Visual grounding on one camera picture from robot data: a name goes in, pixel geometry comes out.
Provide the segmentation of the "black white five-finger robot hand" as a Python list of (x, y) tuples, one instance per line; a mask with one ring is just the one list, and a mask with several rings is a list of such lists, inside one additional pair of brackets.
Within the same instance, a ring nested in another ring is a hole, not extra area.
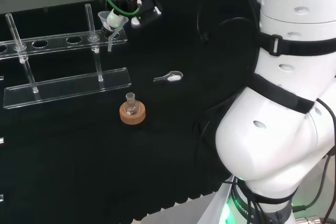
[(129, 21), (134, 29), (144, 27), (161, 17), (162, 8), (156, 0), (106, 0), (107, 10), (102, 12), (103, 28), (109, 33)]

